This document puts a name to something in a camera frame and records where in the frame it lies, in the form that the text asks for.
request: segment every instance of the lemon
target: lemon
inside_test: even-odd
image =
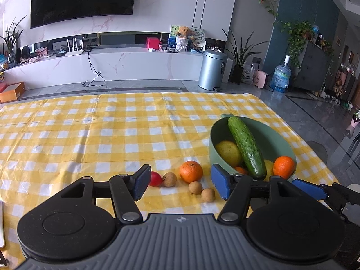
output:
[[[231,141],[221,141],[215,145],[215,149],[221,158],[231,167],[237,167],[243,161],[239,148]]]
[[[264,181],[268,182],[270,177],[274,175],[274,171],[273,171],[274,163],[267,159],[265,159],[264,161],[266,166],[266,178]]]

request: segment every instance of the orange fruit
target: orange fruit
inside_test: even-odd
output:
[[[249,174],[249,172],[246,169],[242,168],[242,167],[235,167],[234,170],[236,170],[237,172],[239,172],[239,173],[241,173],[243,175],[248,175]]]
[[[295,170],[295,161],[289,156],[280,156],[274,162],[274,176],[288,179]]]
[[[203,174],[201,165],[199,165],[196,161],[189,160],[180,166],[180,176],[189,184],[200,180]]]

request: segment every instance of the silver trash can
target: silver trash can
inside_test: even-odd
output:
[[[227,62],[227,55],[221,52],[204,51],[198,85],[206,90],[219,91]]]

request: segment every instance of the water bottle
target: water bottle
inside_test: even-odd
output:
[[[291,70],[289,68],[290,57],[286,56],[285,62],[276,67],[274,76],[272,77],[270,87],[278,92],[285,92],[289,86]]]

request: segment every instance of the green cucumber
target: green cucumber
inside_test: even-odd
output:
[[[249,128],[238,117],[230,117],[227,124],[243,156],[249,175],[255,180],[263,180],[266,177],[264,158]]]

